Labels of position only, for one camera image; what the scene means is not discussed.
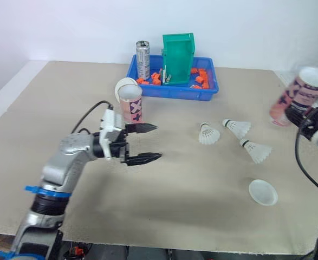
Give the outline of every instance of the cup rim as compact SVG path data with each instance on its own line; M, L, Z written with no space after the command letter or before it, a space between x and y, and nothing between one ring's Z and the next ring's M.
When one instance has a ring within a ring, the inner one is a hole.
M142 93L143 93L142 88L139 87L138 85L129 83L129 84L124 84L124 85L122 85L122 86L118 89L118 95L119 95L119 98L120 98L120 99L130 100L130 99L127 98L127 97L122 97L121 94L120 94L121 89L123 89L123 87L126 87L126 86L134 86L134 87L137 88L136 91L137 91L137 90L139 91L139 94L138 94L136 97L133 97L133 98L130 98L130 99L136 99L136 98L138 98L139 96L142 96Z
M318 87L318 68L304 67L299 71L298 76L305 84Z
M124 77L123 79L119 80L117 82L117 84L115 85L115 88L114 88L114 94L115 94L115 98L116 98L117 102L120 102L118 90L120 88L122 88L123 86L125 86L125 85L136 85L136 86L138 86L136 80L134 80L131 77Z
M266 186L268 188L269 194L271 195L272 201L269 203L265 203L264 201L262 201L261 199L259 199L255 193L253 192L253 189L256 188L256 186ZM263 206L273 206L278 202L278 193L276 191L276 189L267 181L262 180L262 179L255 179L253 180L248 187L248 191L250 193L250 196L252 197L252 199L259 203L260 205Z

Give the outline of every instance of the cable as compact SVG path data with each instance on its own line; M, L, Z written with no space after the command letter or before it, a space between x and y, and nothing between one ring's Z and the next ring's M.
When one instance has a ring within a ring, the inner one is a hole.
M318 188L318 183L309 175L309 173L303 167L303 165L301 163L301 159L300 159L300 153L299 153L300 136L301 136L302 128L306 125L306 122L308 119L309 119L309 116L300 124L300 126L298 128L296 140L295 140L295 158L296 158L297 164L300 167L303 174Z
M314 252L314 251L311 251L311 252L305 254L304 256L301 256L301 257L298 258L297 260L303 260L303 259L305 259L307 256L310 256L313 252Z
M81 132L83 132L83 131L87 132L88 134L91 134L91 132L90 132L88 129L86 129L86 128L81 128L81 129L78 131L78 133L81 133Z
M75 127L73 128L71 134L73 134L73 133L77 130L77 128L79 127L79 125L80 125L80 124L82 123L82 121L88 116L88 114L91 113L91 111L93 111L96 107L98 107L99 105L101 105L101 104L103 104L103 103L108 104L108 109L113 110L113 105L112 105L111 103L109 103L108 101L106 101L106 100L102 100L102 101L96 103L95 105L93 105L93 106L91 107L91 109L88 110L88 112L86 112L86 113L84 114L84 116L82 116L82 118L78 121L78 123L77 123L77 124L75 125Z

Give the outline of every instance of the white shuttlecock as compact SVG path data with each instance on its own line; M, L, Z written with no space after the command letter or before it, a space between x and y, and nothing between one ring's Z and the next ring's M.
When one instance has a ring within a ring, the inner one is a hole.
M225 119L223 126L227 127L238 138L242 139L251 127L251 122L238 122Z
M259 164L266 159L272 151L272 147L268 145L259 145L248 139L242 139L239 141L239 144L246 149L256 164Z
M201 131L198 140L201 144L212 145L220 138L218 130L210 127L207 123L201 124Z

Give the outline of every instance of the white wall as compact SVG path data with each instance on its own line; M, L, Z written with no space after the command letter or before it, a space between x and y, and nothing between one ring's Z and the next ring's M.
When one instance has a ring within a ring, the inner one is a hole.
M129 63L185 32L219 67L318 65L318 0L0 0L0 85L26 59Z

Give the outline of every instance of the silver can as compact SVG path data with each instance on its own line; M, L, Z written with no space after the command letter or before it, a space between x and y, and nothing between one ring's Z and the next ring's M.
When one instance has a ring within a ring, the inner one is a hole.
M136 43L136 58L138 78L148 79L150 76L149 42L138 41Z

